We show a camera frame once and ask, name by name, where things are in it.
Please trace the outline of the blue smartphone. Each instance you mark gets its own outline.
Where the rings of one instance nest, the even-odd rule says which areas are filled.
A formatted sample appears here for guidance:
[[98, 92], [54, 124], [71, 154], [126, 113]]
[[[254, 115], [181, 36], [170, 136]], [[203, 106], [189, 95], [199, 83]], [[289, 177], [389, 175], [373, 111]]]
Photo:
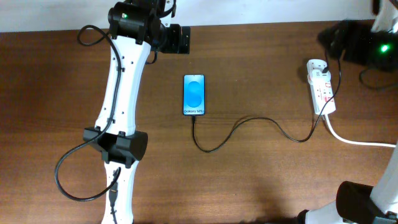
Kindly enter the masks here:
[[183, 114], [185, 116], [205, 114], [205, 76], [203, 74], [183, 77]]

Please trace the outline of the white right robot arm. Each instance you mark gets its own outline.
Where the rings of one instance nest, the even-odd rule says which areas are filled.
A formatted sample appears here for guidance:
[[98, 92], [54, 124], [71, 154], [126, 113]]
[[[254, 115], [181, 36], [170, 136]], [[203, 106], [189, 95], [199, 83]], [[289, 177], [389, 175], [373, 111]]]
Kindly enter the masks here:
[[386, 171], [376, 186], [350, 181], [343, 182], [336, 200], [316, 210], [301, 211], [294, 223], [397, 223], [397, 144], [349, 141], [337, 135], [325, 114], [323, 119], [329, 131], [345, 143], [360, 146], [393, 148]]

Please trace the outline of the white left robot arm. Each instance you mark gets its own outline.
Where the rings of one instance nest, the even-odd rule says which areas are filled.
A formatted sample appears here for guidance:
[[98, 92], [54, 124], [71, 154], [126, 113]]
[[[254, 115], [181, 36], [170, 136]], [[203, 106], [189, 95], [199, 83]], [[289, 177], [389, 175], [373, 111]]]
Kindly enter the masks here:
[[136, 130], [136, 103], [150, 54], [188, 54], [190, 28], [171, 23], [175, 1], [124, 1], [109, 10], [111, 62], [103, 105], [84, 141], [101, 153], [106, 171], [103, 223], [133, 223], [132, 192], [148, 135]]

